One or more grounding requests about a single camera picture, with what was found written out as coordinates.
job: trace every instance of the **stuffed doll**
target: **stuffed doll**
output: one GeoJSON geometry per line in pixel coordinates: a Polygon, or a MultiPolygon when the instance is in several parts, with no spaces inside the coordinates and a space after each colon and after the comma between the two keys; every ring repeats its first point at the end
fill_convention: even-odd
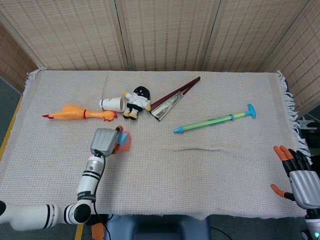
{"type": "Polygon", "coordinates": [[[124,91],[123,96],[129,100],[123,113],[125,119],[136,120],[143,109],[150,112],[150,92],[144,86],[138,86],[132,94],[124,91]]]}

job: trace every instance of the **orange fingertip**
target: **orange fingertip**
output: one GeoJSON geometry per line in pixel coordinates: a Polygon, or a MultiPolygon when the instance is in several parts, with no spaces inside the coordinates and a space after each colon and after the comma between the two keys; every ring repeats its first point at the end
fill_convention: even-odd
{"type": "Polygon", "coordinates": [[[278,146],[274,146],[273,150],[275,151],[275,153],[278,155],[279,159],[281,161],[286,161],[288,160],[288,158],[286,157],[286,155],[281,151],[280,147],[278,146]]]}
{"type": "Polygon", "coordinates": [[[284,198],[285,197],[285,192],[280,190],[276,185],[271,184],[270,187],[272,188],[272,190],[279,195],[280,197],[284,198]]]}
{"type": "Polygon", "coordinates": [[[285,146],[280,146],[280,149],[288,159],[294,158],[294,156],[292,156],[292,154],[289,152],[289,150],[285,146]]]}

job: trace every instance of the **orange rubber chicken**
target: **orange rubber chicken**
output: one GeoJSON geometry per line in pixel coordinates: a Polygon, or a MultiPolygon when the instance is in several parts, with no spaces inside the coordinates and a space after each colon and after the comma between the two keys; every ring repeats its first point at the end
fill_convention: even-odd
{"type": "Polygon", "coordinates": [[[111,122],[114,118],[117,118],[117,114],[114,111],[94,112],[88,111],[82,107],[67,104],[64,106],[61,112],[49,113],[42,115],[42,117],[48,119],[60,119],[60,120],[72,120],[72,119],[87,119],[87,118],[100,118],[104,121],[111,122]]]}

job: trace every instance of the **gray floor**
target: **gray floor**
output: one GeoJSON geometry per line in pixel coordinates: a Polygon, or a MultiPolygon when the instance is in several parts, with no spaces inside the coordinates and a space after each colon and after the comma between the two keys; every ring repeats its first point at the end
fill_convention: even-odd
{"type": "MultiPolygon", "coordinates": [[[[12,115],[19,101],[19,94],[0,80],[0,143],[3,141],[12,115]]],[[[234,240],[301,240],[300,231],[306,229],[304,219],[259,219],[214,215],[210,218],[211,226],[226,232],[234,240]]],[[[25,232],[14,231],[9,224],[0,225],[0,240],[72,240],[76,226],[58,224],[51,229],[25,232]]],[[[222,233],[212,230],[213,240],[227,240],[222,233]]],[[[91,240],[91,228],[84,227],[83,240],[91,240]]]]}

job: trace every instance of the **blue nozzle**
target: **blue nozzle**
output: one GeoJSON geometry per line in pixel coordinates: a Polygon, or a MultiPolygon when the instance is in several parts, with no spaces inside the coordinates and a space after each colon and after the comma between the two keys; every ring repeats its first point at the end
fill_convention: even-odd
{"type": "Polygon", "coordinates": [[[246,111],[244,113],[245,116],[248,116],[248,115],[251,115],[253,119],[256,118],[257,114],[256,114],[256,110],[254,108],[254,106],[252,106],[250,103],[248,104],[248,108],[249,108],[249,111],[246,111]]]}
{"type": "Polygon", "coordinates": [[[183,126],[177,127],[175,130],[173,130],[175,134],[183,134],[185,132],[185,129],[183,126]]]}

